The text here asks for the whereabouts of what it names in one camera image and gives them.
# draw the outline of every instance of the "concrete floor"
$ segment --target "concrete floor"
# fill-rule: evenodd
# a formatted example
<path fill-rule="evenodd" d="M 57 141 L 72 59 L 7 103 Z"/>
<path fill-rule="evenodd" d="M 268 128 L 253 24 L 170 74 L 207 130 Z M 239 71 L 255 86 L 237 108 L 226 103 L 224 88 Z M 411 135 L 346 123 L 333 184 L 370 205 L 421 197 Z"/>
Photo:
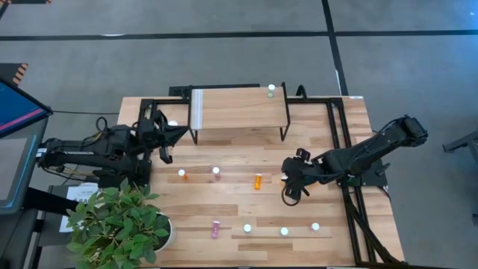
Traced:
<path fill-rule="evenodd" d="M 477 1 L 329 4 L 336 31 L 478 29 Z M 12 4 L 0 21 L 0 36 L 325 30 L 318 0 L 55 0 Z M 445 154 L 441 145 L 478 129 L 478 36 L 338 37 L 338 47 L 349 94 L 365 97 L 374 129 L 409 114 L 429 131 L 425 145 L 384 159 L 406 260 L 475 268 L 478 165 L 466 149 Z M 21 87 L 57 110 L 115 112 L 124 96 L 164 96 L 185 84 L 286 81 L 309 95 L 339 94 L 328 37 L 15 41 L 0 51 L 0 63 L 29 64 Z M 56 114 L 46 137 L 81 139 L 95 119 Z M 31 185 L 62 181 L 38 170 Z M 58 253 L 66 251 L 46 250 L 62 261 L 40 267 L 69 263 Z"/>

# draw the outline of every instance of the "paper sheet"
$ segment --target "paper sheet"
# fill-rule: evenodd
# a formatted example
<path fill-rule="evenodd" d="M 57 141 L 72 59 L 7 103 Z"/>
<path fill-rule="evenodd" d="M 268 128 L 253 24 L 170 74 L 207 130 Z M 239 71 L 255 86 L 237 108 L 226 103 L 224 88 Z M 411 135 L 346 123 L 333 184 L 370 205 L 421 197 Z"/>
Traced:
<path fill-rule="evenodd" d="M 68 187 L 68 193 L 66 194 L 66 198 L 69 200 L 75 200 L 77 202 L 87 203 L 91 195 L 97 192 L 97 190 L 98 185 L 90 183 Z M 73 232 L 73 229 L 71 227 L 66 227 L 67 224 L 68 217 L 63 216 L 61 218 L 60 232 Z"/>

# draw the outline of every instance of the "computer screen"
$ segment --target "computer screen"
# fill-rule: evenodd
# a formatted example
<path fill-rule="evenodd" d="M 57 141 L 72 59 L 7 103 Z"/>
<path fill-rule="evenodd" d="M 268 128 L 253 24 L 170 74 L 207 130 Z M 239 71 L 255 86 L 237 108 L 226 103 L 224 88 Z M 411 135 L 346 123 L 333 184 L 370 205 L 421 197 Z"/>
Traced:
<path fill-rule="evenodd" d="M 0 78 L 0 138 L 51 114 L 50 108 Z"/>

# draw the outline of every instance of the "plant pot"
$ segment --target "plant pot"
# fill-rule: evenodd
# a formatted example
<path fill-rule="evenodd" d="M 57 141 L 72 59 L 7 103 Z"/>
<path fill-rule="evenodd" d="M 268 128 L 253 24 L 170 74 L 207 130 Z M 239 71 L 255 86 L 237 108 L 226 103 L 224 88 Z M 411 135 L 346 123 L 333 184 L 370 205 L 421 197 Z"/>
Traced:
<path fill-rule="evenodd" d="M 171 220 L 169 218 L 167 219 L 167 222 L 168 222 L 168 225 L 166 225 L 166 227 L 164 228 L 169 232 L 169 235 L 167 237 L 158 238 L 160 247 L 157 250 L 155 250 L 156 253 L 162 251 L 169 244 L 171 244 L 171 242 L 174 240 L 174 235 L 176 235 L 174 233 L 173 223 L 171 223 Z"/>

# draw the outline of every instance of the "wooden table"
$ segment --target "wooden table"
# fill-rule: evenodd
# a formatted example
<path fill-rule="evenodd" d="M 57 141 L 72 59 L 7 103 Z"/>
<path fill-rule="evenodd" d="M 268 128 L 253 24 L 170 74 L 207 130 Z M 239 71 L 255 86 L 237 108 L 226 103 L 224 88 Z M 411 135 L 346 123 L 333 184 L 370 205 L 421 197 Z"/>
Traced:
<path fill-rule="evenodd" d="M 190 127 L 194 131 L 286 127 L 288 115 L 284 89 L 276 87 L 273 97 L 267 92 L 267 87 L 194 89 L 191 92 Z"/>
<path fill-rule="evenodd" d="M 140 100 L 123 99 L 119 124 L 137 121 Z M 161 197 L 153 203 L 171 218 L 176 229 L 174 242 L 158 254 L 157 266 L 354 265 L 344 202 L 337 185 L 309 186 L 311 196 L 303 197 L 294 207 L 281 201 L 283 160 L 293 156 L 298 147 L 313 156 L 333 148 L 325 105 L 289 108 L 291 127 L 284 142 L 276 129 L 203 130 L 198 146 L 188 135 L 178 142 L 171 150 L 172 164 L 164 164 L 158 151 L 154 152 L 151 186 L 152 192 Z M 370 137 L 364 100 L 344 97 L 344 108 L 353 143 Z M 168 120 L 187 125 L 187 105 L 160 105 L 159 109 Z M 337 116 L 336 121 L 341 133 Z M 211 173 L 214 166 L 221 169 L 220 180 Z M 177 176 L 180 168 L 186 170 L 187 180 Z M 256 173 L 263 175 L 259 191 L 254 189 Z M 362 189 L 371 229 L 393 256 L 403 260 L 388 198 L 378 188 Z M 211 239 L 214 220 L 221 222 L 216 240 Z M 318 232 L 308 230 L 313 222 L 320 224 Z M 249 234 L 243 232 L 244 224 L 252 226 Z M 289 228 L 286 237 L 279 233 L 283 226 Z M 361 256 L 366 260 L 363 235 L 357 230 Z"/>

